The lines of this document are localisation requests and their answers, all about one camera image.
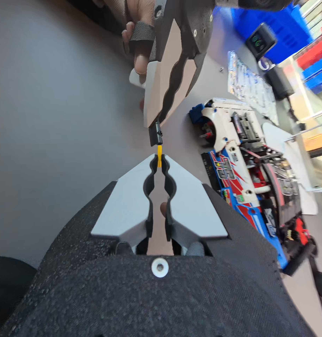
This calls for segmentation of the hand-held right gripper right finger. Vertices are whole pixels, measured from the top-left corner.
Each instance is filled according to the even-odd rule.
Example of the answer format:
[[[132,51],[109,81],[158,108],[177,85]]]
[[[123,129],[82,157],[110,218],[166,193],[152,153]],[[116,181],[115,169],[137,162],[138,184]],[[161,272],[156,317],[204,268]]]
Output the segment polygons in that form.
[[[189,249],[194,242],[225,239],[222,223],[203,183],[168,155],[162,155],[164,189],[168,194],[165,216],[167,241]]]

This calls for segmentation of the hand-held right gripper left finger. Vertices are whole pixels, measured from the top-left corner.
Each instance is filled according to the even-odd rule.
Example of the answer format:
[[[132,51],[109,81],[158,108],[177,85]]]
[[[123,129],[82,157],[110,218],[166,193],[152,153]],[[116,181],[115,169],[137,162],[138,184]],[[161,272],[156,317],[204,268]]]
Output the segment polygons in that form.
[[[91,235],[127,242],[133,251],[153,231],[153,204],[157,154],[152,154],[120,177],[98,217]]]

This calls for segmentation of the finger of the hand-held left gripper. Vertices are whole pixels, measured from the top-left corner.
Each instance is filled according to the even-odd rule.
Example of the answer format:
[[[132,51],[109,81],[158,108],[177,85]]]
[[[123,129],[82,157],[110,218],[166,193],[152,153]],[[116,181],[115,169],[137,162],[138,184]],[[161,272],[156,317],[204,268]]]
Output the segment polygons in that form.
[[[193,59],[180,59],[174,66],[169,88],[164,96],[163,107],[159,115],[160,124],[168,119],[187,96],[188,89],[196,72]]]
[[[164,96],[170,86],[170,75],[182,52],[180,28],[173,20],[161,61],[149,62],[146,73],[144,127],[149,128],[163,108]]]

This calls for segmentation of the black toy axle connector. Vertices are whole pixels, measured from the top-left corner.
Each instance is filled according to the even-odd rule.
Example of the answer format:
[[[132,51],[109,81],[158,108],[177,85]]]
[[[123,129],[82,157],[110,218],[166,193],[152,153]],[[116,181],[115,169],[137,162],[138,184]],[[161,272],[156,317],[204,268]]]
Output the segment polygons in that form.
[[[153,147],[155,145],[161,146],[163,145],[163,133],[160,127],[159,120],[156,120],[151,124],[148,128],[149,130],[149,138],[150,138],[150,146]]]

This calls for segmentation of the person's left forearm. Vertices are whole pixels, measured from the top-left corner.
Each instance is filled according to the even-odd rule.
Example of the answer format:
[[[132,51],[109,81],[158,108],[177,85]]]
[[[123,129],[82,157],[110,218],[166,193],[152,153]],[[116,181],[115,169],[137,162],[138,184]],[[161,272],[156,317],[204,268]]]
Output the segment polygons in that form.
[[[106,4],[99,7],[92,0],[67,0],[67,2],[105,31],[118,37],[122,36],[124,28]]]

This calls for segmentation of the person's left hand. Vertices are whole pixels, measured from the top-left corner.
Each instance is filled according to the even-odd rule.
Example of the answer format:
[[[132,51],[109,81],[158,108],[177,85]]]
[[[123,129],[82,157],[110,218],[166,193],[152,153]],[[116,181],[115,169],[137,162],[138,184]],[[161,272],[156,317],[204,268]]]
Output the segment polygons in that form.
[[[122,31],[125,52],[129,51],[129,40],[138,21],[154,26],[154,0],[127,0],[126,14],[128,22]],[[134,69],[139,75],[145,75],[152,46],[147,42],[137,42],[134,50]]]

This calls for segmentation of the holographic sticker sheet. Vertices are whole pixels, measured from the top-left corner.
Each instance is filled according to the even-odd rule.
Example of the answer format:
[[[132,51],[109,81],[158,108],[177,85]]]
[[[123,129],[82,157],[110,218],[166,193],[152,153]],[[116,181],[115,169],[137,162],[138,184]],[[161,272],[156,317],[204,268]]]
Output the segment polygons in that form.
[[[228,92],[279,125],[272,87],[249,69],[235,51],[228,52]]]

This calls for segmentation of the black device with round displays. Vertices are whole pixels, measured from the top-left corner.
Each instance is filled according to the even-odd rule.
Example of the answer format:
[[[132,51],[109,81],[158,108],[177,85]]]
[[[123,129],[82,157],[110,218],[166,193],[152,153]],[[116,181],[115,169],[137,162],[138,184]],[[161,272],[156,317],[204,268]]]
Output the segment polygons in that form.
[[[270,49],[277,44],[277,37],[272,29],[262,22],[256,30],[246,39],[245,45],[259,61]]]

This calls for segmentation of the brick-built toy race car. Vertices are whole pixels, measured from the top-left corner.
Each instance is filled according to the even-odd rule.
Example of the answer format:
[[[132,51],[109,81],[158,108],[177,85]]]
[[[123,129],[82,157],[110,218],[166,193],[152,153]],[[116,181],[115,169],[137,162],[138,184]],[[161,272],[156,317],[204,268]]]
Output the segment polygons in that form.
[[[276,249],[281,272],[293,276],[318,250],[290,162],[267,145],[247,103],[213,98],[192,107],[189,117],[213,147],[201,154],[212,188]]]

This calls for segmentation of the long blue plastic bin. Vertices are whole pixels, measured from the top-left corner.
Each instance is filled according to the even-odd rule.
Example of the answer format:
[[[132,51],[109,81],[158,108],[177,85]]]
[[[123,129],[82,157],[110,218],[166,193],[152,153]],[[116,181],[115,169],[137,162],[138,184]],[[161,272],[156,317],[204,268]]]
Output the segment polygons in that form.
[[[276,64],[313,41],[297,5],[290,4],[276,12],[217,7],[213,15],[214,19],[224,16],[230,21],[231,31],[235,32],[242,42],[245,42],[261,23],[266,23],[274,32],[277,44],[265,56]]]

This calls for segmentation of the black power adapter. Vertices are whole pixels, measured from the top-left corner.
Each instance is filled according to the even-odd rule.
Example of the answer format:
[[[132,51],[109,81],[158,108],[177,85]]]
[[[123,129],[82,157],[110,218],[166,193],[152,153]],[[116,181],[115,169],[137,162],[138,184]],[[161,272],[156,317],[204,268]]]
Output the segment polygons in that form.
[[[272,87],[276,100],[288,98],[295,93],[283,69],[278,65],[272,66],[266,72],[265,78]]]

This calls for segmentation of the white stand with base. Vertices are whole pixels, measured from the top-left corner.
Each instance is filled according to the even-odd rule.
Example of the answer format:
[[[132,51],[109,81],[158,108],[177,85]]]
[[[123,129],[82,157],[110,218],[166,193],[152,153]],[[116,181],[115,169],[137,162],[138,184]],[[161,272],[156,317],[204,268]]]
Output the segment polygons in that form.
[[[306,165],[306,160],[310,159],[310,156],[302,153],[295,136],[290,133],[270,123],[263,123],[262,130],[266,144],[283,153],[296,175],[302,213],[317,215],[318,204],[315,193],[322,193],[322,186],[311,180],[311,169]]]

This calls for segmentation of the stack of blue red bins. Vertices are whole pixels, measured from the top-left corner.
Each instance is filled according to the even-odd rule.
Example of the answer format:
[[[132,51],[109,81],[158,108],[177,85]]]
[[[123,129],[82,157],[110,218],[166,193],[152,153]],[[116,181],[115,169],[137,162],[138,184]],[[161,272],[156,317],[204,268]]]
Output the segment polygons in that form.
[[[297,54],[302,80],[314,94],[322,92],[322,36]]]

